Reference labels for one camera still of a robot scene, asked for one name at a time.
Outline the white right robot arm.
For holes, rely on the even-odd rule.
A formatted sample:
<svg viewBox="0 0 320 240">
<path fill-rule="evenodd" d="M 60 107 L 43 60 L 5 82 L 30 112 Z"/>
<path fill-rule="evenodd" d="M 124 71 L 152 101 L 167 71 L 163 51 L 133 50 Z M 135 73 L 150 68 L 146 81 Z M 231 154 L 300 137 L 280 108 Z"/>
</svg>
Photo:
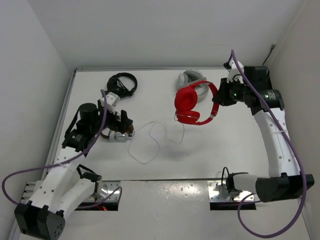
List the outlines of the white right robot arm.
<svg viewBox="0 0 320 240">
<path fill-rule="evenodd" d="M 225 63 L 228 76 L 222 78 L 217 95 L 212 99 L 223 107 L 237 102 L 250 108 L 263 139 L 268 159 L 268 177 L 247 172 L 229 173 L 225 180 L 228 192 L 248 191 L 264 202 L 298 199 L 314 183 L 312 174 L 302 175 L 298 161 L 288 144 L 285 104 L 279 90 L 272 87 L 266 66 L 246 66 L 246 83 L 236 66 Z"/>
</svg>

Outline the red headphones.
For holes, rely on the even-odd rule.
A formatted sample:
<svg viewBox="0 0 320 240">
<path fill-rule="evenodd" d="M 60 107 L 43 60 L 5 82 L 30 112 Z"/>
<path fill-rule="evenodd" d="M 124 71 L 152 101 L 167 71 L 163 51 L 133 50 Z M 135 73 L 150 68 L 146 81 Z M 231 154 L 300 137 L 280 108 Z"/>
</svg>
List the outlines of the red headphones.
<svg viewBox="0 0 320 240">
<path fill-rule="evenodd" d="M 202 126 L 208 124 L 217 116 L 219 104 L 215 102 L 213 102 L 209 117 L 204 121 L 199 121 L 201 114 L 197 111 L 193 111 L 193 108 L 198 102 L 196 87 L 201 84 L 204 84 L 209 88 L 213 97 L 218 94 L 217 87 L 207 80 L 200 80 L 179 89 L 174 99 L 175 117 L 178 122 L 187 125 Z"/>
</svg>

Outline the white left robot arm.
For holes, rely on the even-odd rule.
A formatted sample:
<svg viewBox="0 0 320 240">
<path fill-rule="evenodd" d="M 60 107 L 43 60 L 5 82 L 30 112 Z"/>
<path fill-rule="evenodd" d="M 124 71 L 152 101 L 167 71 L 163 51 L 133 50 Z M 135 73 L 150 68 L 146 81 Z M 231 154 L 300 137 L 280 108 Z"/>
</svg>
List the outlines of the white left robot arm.
<svg viewBox="0 0 320 240">
<path fill-rule="evenodd" d="M 30 198 L 20 202 L 14 210 L 22 234 L 41 240 L 57 240 L 73 211 L 103 206 L 113 195 L 116 201 L 120 200 L 121 186 L 112 191 L 103 189 L 100 175 L 89 169 L 80 173 L 81 162 L 106 128 L 124 137 L 133 129 L 133 121 L 125 110 L 112 111 L 110 105 L 80 105 L 65 132 L 54 165 Z M 79 179 L 68 188 L 74 173 L 80 173 Z"/>
</svg>

